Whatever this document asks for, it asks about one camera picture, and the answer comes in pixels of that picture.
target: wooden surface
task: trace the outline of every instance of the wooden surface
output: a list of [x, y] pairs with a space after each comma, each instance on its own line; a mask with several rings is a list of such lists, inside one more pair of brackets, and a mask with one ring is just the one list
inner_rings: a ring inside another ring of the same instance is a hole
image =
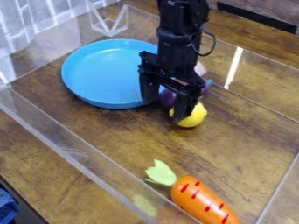
[[209, 0], [213, 9], [217, 9], [217, 2], [253, 11], [266, 17], [285, 21], [288, 24], [299, 25], [299, 2], [296, 0]]
[[[156, 13], [152, 1], [136, 4]], [[297, 67], [293, 36], [218, 12], [209, 28], [220, 39]], [[196, 129], [172, 124], [158, 103], [132, 110], [94, 108], [62, 86], [64, 60], [13, 82], [13, 89], [140, 179], [161, 159], [178, 176], [190, 174], [210, 187], [242, 223], [254, 223], [297, 152], [297, 123], [218, 87], [204, 98], [209, 115]], [[6, 115], [0, 122], [0, 173], [50, 223], [140, 221]], [[152, 187], [168, 196], [168, 189]]]

